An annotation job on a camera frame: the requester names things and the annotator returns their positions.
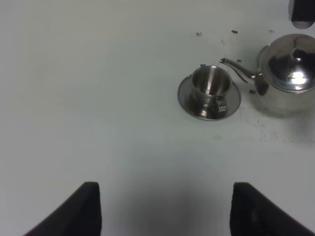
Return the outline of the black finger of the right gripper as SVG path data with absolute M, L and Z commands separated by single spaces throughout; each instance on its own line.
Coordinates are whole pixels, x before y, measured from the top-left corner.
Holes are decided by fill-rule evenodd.
M 288 13 L 294 27 L 310 28 L 315 23 L 315 0 L 290 0 Z

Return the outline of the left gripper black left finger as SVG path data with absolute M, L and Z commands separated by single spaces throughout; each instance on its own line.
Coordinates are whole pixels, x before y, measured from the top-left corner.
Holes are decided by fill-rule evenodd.
M 99 236 L 102 230 L 98 182 L 84 182 L 27 236 Z

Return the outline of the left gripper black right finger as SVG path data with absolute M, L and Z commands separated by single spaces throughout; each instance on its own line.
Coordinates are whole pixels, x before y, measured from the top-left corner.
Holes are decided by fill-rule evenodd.
M 233 185 L 229 227 L 232 236 L 313 235 L 247 182 Z

